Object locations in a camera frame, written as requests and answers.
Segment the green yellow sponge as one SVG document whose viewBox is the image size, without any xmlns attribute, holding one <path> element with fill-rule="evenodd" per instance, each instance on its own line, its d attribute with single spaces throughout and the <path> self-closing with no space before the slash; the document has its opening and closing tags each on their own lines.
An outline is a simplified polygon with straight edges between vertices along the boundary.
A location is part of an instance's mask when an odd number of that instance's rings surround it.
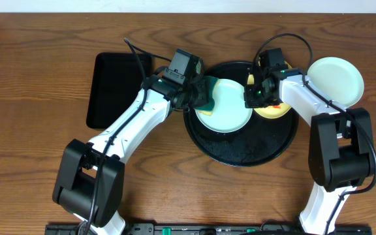
<svg viewBox="0 0 376 235">
<path fill-rule="evenodd" d="M 204 82 L 206 85 L 206 100 L 204 104 L 195 107 L 195 110 L 199 111 L 201 114 L 206 116 L 211 116 L 213 114 L 213 109 L 215 108 L 215 100 L 213 98 L 213 92 L 217 88 L 220 79 L 214 76 L 205 76 Z"/>
</svg>

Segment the mint green plate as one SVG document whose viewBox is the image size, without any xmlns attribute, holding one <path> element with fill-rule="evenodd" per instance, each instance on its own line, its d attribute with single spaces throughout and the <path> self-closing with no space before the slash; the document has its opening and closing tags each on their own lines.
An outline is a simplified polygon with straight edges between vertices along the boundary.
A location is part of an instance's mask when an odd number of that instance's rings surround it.
<svg viewBox="0 0 376 235">
<path fill-rule="evenodd" d="M 245 107 L 244 87 L 229 79 L 219 79 L 212 97 L 215 106 L 212 112 L 195 109 L 200 122 L 208 129 L 219 133 L 231 133 L 241 129 L 251 118 L 253 109 Z"/>
<path fill-rule="evenodd" d="M 324 57 L 314 62 L 307 75 L 312 83 L 334 101 L 353 106 L 364 93 L 364 79 L 350 62 L 338 57 Z"/>
</svg>

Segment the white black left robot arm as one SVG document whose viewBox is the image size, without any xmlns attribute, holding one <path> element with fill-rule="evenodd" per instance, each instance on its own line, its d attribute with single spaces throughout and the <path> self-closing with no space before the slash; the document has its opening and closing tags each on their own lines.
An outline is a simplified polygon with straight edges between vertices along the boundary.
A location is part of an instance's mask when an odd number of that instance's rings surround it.
<svg viewBox="0 0 376 235">
<path fill-rule="evenodd" d="M 72 140 L 63 151 L 52 199 L 81 223 L 76 234 L 121 234 L 118 207 L 125 165 L 135 149 L 174 109 L 214 107 L 218 79 L 200 76 L 180 84 L 157 75 L 146 78 L 133 103 L 88 142 Z"/>
</svg>

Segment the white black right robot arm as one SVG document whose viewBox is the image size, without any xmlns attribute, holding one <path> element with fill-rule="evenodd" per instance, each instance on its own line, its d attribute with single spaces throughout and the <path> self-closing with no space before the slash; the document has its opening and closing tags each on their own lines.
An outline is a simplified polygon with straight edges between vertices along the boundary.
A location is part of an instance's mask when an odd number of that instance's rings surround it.
<svg viewBox="0 0 376 235">
<path fill-rule="evenodd" d="M 336 232 L 335 221 L 346 200 L 376 184 L 370 115 L 340 102 L 343 96 L 285 65 L 252 69 L 247 77 L 247 107 L 287 104 L 310 126 L 308 165 L 314 184 L 299 215 L 307 234 Z"/>
</svg>

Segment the yellow plate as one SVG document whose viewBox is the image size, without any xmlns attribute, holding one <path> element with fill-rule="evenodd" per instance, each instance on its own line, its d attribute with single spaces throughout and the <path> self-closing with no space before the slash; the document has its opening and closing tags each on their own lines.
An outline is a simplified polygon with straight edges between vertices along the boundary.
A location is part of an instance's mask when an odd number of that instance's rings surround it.
<svg viewBox="0 0 376 235">
<path fill-rule="evenodd" d="M 265 108 L 254 108 L 254 111 L 264 118 L 277 119 L 284 116 L 290 109 L 290 105 L 282 102 L 275 106 L 267 106 Z"/>
</svg>

